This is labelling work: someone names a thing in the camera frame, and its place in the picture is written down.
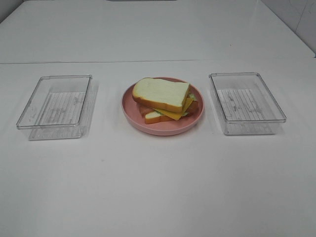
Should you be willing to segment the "bread slice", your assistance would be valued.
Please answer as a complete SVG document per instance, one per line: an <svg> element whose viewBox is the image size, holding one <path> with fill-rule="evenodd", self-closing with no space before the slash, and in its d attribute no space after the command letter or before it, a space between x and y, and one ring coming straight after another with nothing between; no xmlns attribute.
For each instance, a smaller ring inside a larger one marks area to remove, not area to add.
<svg viewBox="0 0 316 237"><path fill-rule="evenodd" d="M158 111L152 111L150 113L145 114L144 116L145 124L153 124L164 121L172 121L173 118L170 118Z"/></svg>
<svg viewBox="0 0 316 237"><path fill-rule="evenodd" d="M185 105L189 89L187 82L143 78L135 83L132 97L144 106L179 113Z"/></svg>

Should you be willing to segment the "bacon strip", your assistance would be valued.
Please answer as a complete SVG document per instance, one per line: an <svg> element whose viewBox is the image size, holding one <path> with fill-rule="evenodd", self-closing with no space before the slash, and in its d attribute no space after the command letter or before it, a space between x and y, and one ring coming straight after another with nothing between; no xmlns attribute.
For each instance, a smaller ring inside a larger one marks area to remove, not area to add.
<svg viewBox="0 0 316 237"><path fill-rule="evenodd" d="M193 101L190 106L187 108L186 112L194 114L198 110L198 101Z"/></svg>
<svg viewBox="0 0 316 237"><path fill-rule="evenodd" d="M139 112L142 117L144 117L146 114L151 113L153 111L152 108L149 108L140 104L138 105L138 107L139 107Z"/></svg>

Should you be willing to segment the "yellow cheese slice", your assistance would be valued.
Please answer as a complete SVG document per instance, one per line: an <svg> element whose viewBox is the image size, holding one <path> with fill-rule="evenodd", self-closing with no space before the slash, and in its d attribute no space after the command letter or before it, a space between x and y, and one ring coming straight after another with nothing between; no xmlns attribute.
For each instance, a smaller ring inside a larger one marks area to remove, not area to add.
<svg viewBox="0 0 316 237"><path fill-rule="evenodd" d="M182 111L179 113L167 111L164 109L154 109L154 110L169 117L169 118L172 118L173 120L179 120L186 113L187 109L193 103L193 101L194 101L193 98L187 97L186 101L185 101L185 105L184 105Z"/></svg>

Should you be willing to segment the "green lettuce leaf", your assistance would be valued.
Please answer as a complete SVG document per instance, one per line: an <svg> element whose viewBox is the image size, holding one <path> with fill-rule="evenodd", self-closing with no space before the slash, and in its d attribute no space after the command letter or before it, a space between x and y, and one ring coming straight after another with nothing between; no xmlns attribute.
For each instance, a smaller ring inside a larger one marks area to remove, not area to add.
<svg viewBox="0 0 316 237"><path fill-rule="evenodd" d="M194 95L193 93L189 93L189 95L188 95L187 97L193 98L194 101L197 101L197 98L195 97L195 95Z"/></svg>

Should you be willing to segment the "pink round plate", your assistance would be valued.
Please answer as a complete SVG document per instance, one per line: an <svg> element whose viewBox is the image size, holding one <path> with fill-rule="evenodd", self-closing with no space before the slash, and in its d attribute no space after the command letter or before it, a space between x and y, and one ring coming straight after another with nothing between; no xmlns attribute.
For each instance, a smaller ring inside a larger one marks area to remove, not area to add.
<svg viewBox="0 0 316 237"><path fill-rule="evenodd" d="M154 78L164 79L173 82L185 82L175 78ZM190 84L188 92L193 93L198 101L198 110L194 114L188 114L179 120L164 121L153 124L145 124L144 117L139 112L139 103L135 102L132 97L132 90L135 84L129 87L122 97L122 109L128 122L140 131L152 135L169 136L183 133L191 129L202 117L204 111L204 100L197 88Z"/></svg>

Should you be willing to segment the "right clear plastic tray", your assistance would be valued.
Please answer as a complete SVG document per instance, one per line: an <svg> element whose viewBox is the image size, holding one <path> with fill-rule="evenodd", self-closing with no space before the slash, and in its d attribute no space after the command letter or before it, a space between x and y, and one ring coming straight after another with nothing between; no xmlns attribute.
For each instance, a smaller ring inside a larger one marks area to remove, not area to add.
<svg viewBox="0 0 316 237"><path fill-rule="evenodd" d="M212 96L225 135L270 135L286 122L259 73L213 73Z"/></svg>

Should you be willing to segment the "clear plastic tray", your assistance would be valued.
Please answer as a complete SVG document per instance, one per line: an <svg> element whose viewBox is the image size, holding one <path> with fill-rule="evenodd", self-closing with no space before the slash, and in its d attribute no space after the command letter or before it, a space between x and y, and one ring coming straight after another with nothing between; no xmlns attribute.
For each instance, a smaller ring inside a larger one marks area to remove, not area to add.
<svg viewBox="0 0 316 237"><path fill-rule="evenodd" d="M81 138L88 133L96 93L91 75L41 77L16 128L29 141Z"/></svg>
<svg viewBox="0 0 316 237"><path fill-rule="evenodd" d="M212 96L225 135L270 135L286 122L259 73L213 73Z"/></svg>

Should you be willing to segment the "left clear plastic tray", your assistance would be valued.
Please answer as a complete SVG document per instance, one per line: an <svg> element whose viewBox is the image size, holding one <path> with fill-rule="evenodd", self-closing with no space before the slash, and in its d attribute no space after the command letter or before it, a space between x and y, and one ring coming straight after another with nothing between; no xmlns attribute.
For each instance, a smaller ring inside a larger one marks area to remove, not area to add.
<svg viewBox="0 0 316 237"><path fill-rule="evenodd" d="M96 93L91 75L41 77L16 128L29 141L81 138L88 133Z"/></svg>

